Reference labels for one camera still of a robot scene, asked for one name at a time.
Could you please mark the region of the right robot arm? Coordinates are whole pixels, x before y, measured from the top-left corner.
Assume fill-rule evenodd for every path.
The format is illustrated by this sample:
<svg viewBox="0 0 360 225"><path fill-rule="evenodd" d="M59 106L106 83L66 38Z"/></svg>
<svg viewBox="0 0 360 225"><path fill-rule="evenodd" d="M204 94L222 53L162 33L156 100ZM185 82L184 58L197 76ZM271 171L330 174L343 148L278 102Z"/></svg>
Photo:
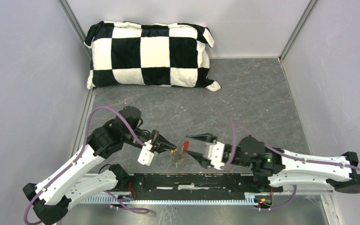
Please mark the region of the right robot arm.
<svg viewBox="0 0 360 225"><path fill-rule="evenodd" d="M213 134L191 135L204 141L206 150L186 150L203 168L222 170L227 162L247 167L252 172L248 185L251 192L277 190L283 186L316 186L333 188L345 194L360 194L359 163L355 152L338 157L318 157L273 148L251 135L236 145L219 142Z"/></svg>

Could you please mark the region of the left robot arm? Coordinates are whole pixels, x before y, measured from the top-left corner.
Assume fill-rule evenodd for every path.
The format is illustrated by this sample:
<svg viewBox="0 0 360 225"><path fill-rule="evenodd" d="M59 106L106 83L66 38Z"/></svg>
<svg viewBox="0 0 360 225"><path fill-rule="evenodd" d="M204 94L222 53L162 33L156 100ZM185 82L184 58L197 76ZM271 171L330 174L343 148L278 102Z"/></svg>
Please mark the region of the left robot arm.
<svg viewBox="0 0 360 225"><path fill-rule="evenodd" d="M80 149L57 171L40 183L28 183L23 192L29 200L27 210L33 210L39 224L59 222L74 206L83 200L116 189L131 188L129 174L119 164L88 180L83 176L93 167L104 162L124 144L141 150L138 163L150 165L162 152L175 150L175 144L166 140L157 130L141 129L141 111L126 106L115 112L115 118L84 136Z"/></svg>

